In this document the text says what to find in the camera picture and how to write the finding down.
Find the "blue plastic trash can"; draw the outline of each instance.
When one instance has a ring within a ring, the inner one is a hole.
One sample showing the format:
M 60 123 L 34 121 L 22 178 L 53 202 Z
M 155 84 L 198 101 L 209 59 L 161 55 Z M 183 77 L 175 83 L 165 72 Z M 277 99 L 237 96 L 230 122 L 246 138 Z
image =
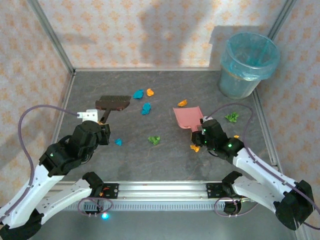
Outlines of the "blue plastic trash can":
M 244 32 L 233 35 L 221 56 L 219 90 L 231 99 L 249 96 L 261 80 L 270 78 L 280 61 L 280 52 L 266 36 Z

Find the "robotic arm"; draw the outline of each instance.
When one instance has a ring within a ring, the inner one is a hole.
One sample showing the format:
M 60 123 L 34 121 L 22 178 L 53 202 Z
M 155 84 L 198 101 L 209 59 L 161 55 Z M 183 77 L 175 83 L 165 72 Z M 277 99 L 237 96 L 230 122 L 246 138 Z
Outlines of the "robotic arm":
M 237 138 L 228 138 L 221 125 L 212 117 L 204 117 L 200 123 L 202 130 L 192 133 L 192 142 L 199 147 L 205 146 L 220 159 L 244 170 L 255 179 L 250 180 L 233 171 L 222 180 L 224 191 L 230 197 L 238 195 L 254 200 L 271 210 L 287 228 L 297 230 L 314 211 L 314 207 L 286 183 L 295 186 L 314 201 L 311 186 L 304 180 L 296 182 L 276 171 L 248 148 L 254 157 L 252 159 L 244 143 Z
M 98 124 L 96 109 L 78 114 L 82 118 L 82 124 L 76 126 L 72 135 L 65 136 L 47 148 L 35 168 L 32 186 L 29 186 L 28 181 L 0 209 L 0 216 L 5 216 L 1 222 L 4 226 L 0 230 L 3 240 L 27 240 L 59 211 L 83 198 L 99 197 L 102 192 L 104 182 L 94 172 L 88 172 L 70 189 L 43 199 L 72 169 L 90 160 L 98 145 L 109 144 L 110 127 L 108 124 Z M 30 188 L 27 195 L 10 214 L 5 215 L 26 188 Z

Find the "crumpled paper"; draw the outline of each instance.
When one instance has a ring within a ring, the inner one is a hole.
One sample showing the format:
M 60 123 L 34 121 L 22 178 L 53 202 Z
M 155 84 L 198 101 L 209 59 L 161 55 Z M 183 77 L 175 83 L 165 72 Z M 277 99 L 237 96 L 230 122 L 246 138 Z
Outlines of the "crumpled paper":
M 196 145 L 190 145 L 190 148 L 193 149 L 196 153 L 200 150 L 200 147 Z
M 238 117 L 239 117 L 239 114 L 235 111 L 230 115 L 225 116 L 226 119 L 228 119 L 230 122 L 233 122 L 233 123 L 237 122 Z
M 151 97 L 151 96 L 153 96 L 155 93 L 154 93 L 154 91 L 151 90 L 151 88 L 148 88 L 148 89 L 146 90 L 146 94 L 148 95 L 148 97 Z
M 148 140 L 153 145 L 157 145 L 160 141 L 160 137 L 159 136 L 150 136 L 150 137 L 148 137 Z
M 150 109 L 151 109 L 151 104 L 149 102 L 146 102 L 145 104 L 143 104 L 141 114 L 142 115 L 149 114 Z
M 178 103 L 178 107 L 184 107 L 187 104 L 188 104 L 188 101 L 187 101 L 187 99 L 185 99 L 185 100 Z
M 118 146 L 122 146 L 122 140 L 120 138 L 116 139 L 114 143 L 117 144 Z
M 138 91 L 136 91 L 133 94 L 133 98 L 134 99 L 142 99 L 143 96 L 144 96 L 144 90 L 143 89 L 139 89 Z

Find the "wall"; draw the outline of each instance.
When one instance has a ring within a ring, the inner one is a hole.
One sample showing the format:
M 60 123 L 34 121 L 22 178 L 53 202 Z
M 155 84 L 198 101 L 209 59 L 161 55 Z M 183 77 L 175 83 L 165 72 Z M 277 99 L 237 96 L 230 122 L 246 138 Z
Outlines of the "wall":
M 75 68 L 220 69 L 233 33 L 267 35 L 285 0 L 40 0 Z
M 0 204 L 6 204 L 30 174 L 18 140 L 20 115 L 38 104 L 58 105 L 70 76 L 25 0 L 0 1 Z M 37 109 L 22 123 L 23 140 L 38 163 L 57 113 Z
M 319 0 L 296 2 L 275 39 L 280 66 L 258 89 L 285 174 L 309 182 L 320 205 L 318 9 Z M 319 227 L 320 217 L 313 213 L 308 222 Z

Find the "white bracket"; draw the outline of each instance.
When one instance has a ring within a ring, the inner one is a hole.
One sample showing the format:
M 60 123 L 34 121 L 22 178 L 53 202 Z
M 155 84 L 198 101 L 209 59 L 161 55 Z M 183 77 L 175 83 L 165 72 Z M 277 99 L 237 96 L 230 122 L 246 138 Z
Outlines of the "white bracket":
M 93 121 L 98 122 L 98 110 L 97 109 L 88 109 L 86 112 L 77 112 L 79 116 L 78 119 L 82 119 L 84 121 Z
M 91 192 L 90 184 L 86 180 L 80 179 L 56 195 L 44 198 L 36 207 L 37 211 L 43 214 L 41 224 L 45 224 L 51 217 L 74 202 L 90 196 Z

